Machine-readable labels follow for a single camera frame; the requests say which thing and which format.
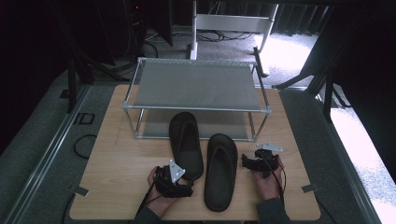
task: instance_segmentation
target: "shoe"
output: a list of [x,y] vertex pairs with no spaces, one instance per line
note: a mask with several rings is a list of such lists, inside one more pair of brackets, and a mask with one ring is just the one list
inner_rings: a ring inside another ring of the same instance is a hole
[[207,146],[205,204],[214,212],[228,208],[233,198],[238,152],[229,136],[216,133]]
[[204,172],[198,126],[190,112],[176,114],[169,124],[169,139],[175,163],[186,170],[183,179],[194,181]]

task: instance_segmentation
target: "person's right hand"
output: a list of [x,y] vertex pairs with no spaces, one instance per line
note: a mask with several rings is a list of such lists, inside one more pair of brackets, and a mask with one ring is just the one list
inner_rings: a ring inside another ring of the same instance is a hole
[[[274,170],[274,173],[279,180],[280,185],[282,186],[281,173],[283,163],[280,157],[277,158],[277,162],[279,165],[277,166],[276,170]],[[259,188],[259,193],[262,196],[263,200],[279,198],[279,185],[277,184],[276,179],[272,173],[269,174],[266,178],[262,178],[262,172],[251,170],[251,173],[256,180],[257,186]]]

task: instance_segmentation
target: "light patch on floor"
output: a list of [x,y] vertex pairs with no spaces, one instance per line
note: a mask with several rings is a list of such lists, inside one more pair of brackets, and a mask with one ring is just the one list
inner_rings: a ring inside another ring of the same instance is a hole
[[[260,47],[262,36],[256,35],[254,38],[257,46]],[[307,46],[269,36],[260,56],[269,66],[282,64],[285,69],[293,70],[304,66],[310,52],[311,48]]]
[[332,109],[332,123],[382,223],[394,223],[396,186],[357,115]]

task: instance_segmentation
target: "wooden table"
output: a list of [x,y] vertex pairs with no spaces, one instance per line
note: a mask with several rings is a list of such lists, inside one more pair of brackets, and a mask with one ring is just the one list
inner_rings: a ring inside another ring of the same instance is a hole
[[[127,90],[127,85],[119,85],[114,91],[80,183],[89,194],[86,197],[76,195],[70,210],[73,219],[133,219],[149,188],[149,172],[154,166],[167,165],[173,158],[169,140],[133,137],[121,107]],[[289,217],[292,220],[316,220],[320,217],[318,204],[312,191],[304,193],[302,190],[310,182],[281,99],[276,90],[266,92],[273,113],[257,142],[271,141],[284,148],[279,155],[287,175],[285,205]],[[241,162],[243,153],[253,158],[256,142],[235,143],[239,158],[233,200],[229,208],[221,213],[206,208],[204,170],[203,176],[195,181],[192,196],[180,199],[163,220],[258,219],[255,205],[261,200],[250,171],[242,167]],[[207,141],[202,140],[204,166],[206,148]]]

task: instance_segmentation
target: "hand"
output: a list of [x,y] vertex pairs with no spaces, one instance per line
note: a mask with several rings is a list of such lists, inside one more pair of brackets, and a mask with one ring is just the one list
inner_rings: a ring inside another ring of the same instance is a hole
[[[151,186],[151,184],[154,182],[154,176],[155,172],[157,170],[157,167],[154,167],[151,170],[151,173],[149,173],[148,176],[148,185]],[[148,196],[147,202],[147,208],[149,208],[151,211],[153,211],[158,217],[163,217],[166,213],[166,211],[172,206],[173,203],[175,203],[178,200],[178,198],[164,198],[161,196],[161,193],[158,192],[155,189],[155,186],[152,188],[151,193]]]
[[[283,163],[280,157],[277,158],[278,166],[274,173],[282,186],[282,168]],[[251,170],[254,178],[256,179],[257,186],[259,187],[259,193],[263,200],[268,200],[272,198],[279,198],[279,185],[276,182],[274,175],[271,173],[266,178],[262,178],[262,172]]]

